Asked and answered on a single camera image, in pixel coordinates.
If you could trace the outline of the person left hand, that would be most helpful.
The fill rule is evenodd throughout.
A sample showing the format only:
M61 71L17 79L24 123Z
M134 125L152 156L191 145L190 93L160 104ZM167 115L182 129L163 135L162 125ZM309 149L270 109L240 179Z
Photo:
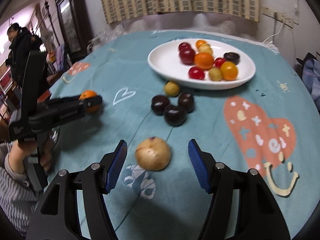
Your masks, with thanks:
M17 174L24 173L23 161L26 157L31 155L37 149L36 141L27 142L14 142L12 149L9 153L8 162L11 169ZM44 154L40 159L41 166L48 171L51 167L52 159L52 149L54 147L54 142L51 138L46 140L44 145Z

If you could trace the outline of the grey knit sleeve forearm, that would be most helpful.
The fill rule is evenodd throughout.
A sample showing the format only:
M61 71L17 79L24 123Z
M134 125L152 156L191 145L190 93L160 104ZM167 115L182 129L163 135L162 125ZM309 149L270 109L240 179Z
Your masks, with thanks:
M25 173L15 173L9 165L12 144L1 143L1 208L15 229L25 236L35 212L38 195L30 188Z

